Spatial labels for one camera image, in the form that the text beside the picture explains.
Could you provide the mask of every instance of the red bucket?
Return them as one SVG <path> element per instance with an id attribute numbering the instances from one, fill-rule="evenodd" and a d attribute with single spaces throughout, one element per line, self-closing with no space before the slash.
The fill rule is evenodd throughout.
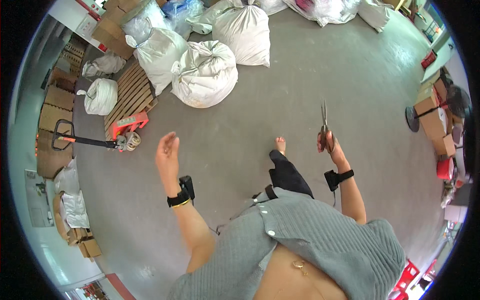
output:
<path id="1" fill-rule="evenodd" d="M 437 177 L 443 180 L 452 180 L 453 169 L 454 164 L 452 157 L 439 161 L 437 163 Z"/>

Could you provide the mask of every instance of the person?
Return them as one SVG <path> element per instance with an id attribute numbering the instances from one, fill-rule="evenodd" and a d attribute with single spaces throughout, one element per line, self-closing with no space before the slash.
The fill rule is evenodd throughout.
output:
<path id="1" fill-rule="evenodd" d="M 338 173 L 350 171 L 331 132 L 327 142 L 335 145 L 330 156 Z M 181 192 L 179 145 L 171 132 L 156 153 L 169 198 Z M 217 242 L 191 201 L 173 207 L 191 258 L 168 299 L 386 299 L 403 271 L 405 254 L 386 220 L 367 222 L 355 179 L 340 183 L 340 213 L 313 198 L 286 157 L 283 137 L 275 139 L 270 158 L 273 186 L 232 218 Z"/>

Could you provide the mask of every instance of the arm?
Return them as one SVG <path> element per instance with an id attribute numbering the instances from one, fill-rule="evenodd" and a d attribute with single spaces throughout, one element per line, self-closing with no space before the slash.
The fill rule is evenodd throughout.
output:
<path id="1" fill-rule="evenodd" d="M 168 197 L 177 197 L 180 192 L 178 183 L 178 149 L 180 140 L 171 132 L 162 137 L 156 152 L 156 165 L 160 172 L 163 187 Z M 174 207 L 183 239 L 192 257 L 187 267 L 187 273 L 195 271 L 204 265 L 215 248 L 215 239 L 202 216 L 191 202 Z"/>
<path id="2" fill-rule="evenodd" d="M 327 133 L 327 142 L 330 144 L 334 142 L 332 140 L 332 132 Z M 330 156 L 338 168 L 338 173 L 345 173 L 351 170 L 350 164 L 345 158 L 343 150 L 336 139 L 335 143 L 335 150 L 330 153 Z M 367 222 L 365 205 L 363 204 L 363 199 L 353 177 L 340 183 L 340 194 L 342 199 L 342 213 L 353 218 L 359 224 L 365 224 Z"/>

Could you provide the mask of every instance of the black wrist device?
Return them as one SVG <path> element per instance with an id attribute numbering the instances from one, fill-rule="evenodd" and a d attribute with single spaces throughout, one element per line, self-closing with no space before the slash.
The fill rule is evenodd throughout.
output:
<path id="1" fill-rule="evenodd" d="M 342 174 L 335 173 L 333 170 L 326 172 L 325 179 L 327 180 L 328 187 L 330 191 L 335 191 L 338 188 L 338 185 L 348 178 L 353 176 L 353 170 L 347 171 Z"/>
<path id="2" fill-rule="evenodd" d="M 169 207 L 183 204 L 188 201 L 188 199 L 190 199 L 193 204 L 193 200 L 195 199 L 195 192 L 193 191 L 192 178 L 188 175 L 180 177 L 179 185 L 181 187 L 181 191 L 177 194 L 177 197 L 167 197 L 167 203 Z"/>

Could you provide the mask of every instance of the black pants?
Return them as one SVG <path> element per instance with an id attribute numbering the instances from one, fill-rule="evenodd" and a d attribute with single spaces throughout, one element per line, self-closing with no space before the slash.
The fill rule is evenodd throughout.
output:
<path id="1" fill-rule="evenodd" d="M 295 166 L 278 150 L 272 150 L 269 155 L 270 159 L 275 164 L 275 169 L 269 170 L 273 187 L 306 194 L 313 199 L 310 187 L 297 171 L 297 168 L 295 168 Z"/>

